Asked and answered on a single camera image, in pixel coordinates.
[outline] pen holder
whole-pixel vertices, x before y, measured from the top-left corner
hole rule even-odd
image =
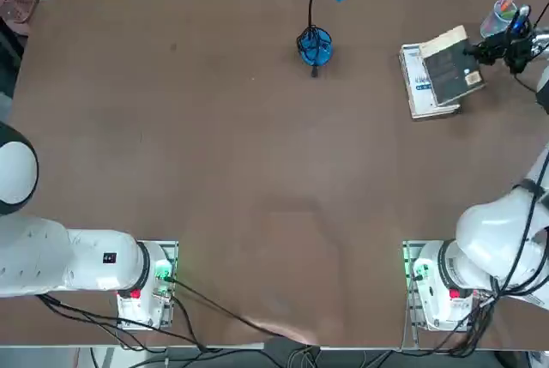
[[[480,35],[483,38],[503,32],[513,20],[517,7],[515,3],[511,3],[505,11],[502,11],[501,8],[506,2],[507,0],[501,0],[494,3],[492,11],[480,25]]]

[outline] blue desk lamp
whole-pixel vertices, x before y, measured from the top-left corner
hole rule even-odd
[[[309,0],[309,25],[298,36],[298,51],[301,58],[312,66],[312,76],[318,76],[318,67],[332,57],[332,38],[321,27],[312,24],[312,0]]]

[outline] stack of books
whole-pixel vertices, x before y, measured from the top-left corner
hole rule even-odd
[[[422,44],[403,45],[399,55],[413,119],[459,111],[459,99],[485,86],[463,26]]]

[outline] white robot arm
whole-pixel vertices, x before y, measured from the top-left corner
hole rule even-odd
[[[117,291],[120,317],[158,328],[172,264],[159,244],[112,230],[66,229],[16,213],[39,164],[30,142],[0,123],[0,298],[51,291]]]
[[[549,310],[549,284],[543,283],[549,275],[549,172],[540,187],[536,183],[548,152],[549,144],[509,194],[465,211],[455,240],[430,241],[424,246],[413,273],[428,329],[454,329],[471,311],[474,290],[493,293],[494,282],[504,284],[519,251],[534,193],[538,197],[528,239],[508,288],[527,283],[522,291],[532,292],[513,298]],[[538,289],[530,289],[540,283]]]

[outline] brown table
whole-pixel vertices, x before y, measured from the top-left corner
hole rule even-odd
[[[476,38],[493,1],[315,0],[335,42],[316,80],[295,51],[307,0],[42,1],[11,118],[41,163],[24,212],[177,239],[180,278],[300,341],[398,347],[402,240],[452,238],[549,139],[502,64],[463,114],[410,118],[400,46],[458,24]],[[202,341],[264,339],[181,295]],[[115,313],[112,293],[59,297]],[[33,298],[0,309],[2,344],[112,343]],[[548,312],[504,301],[495,319],[483,347],[549,348]]]

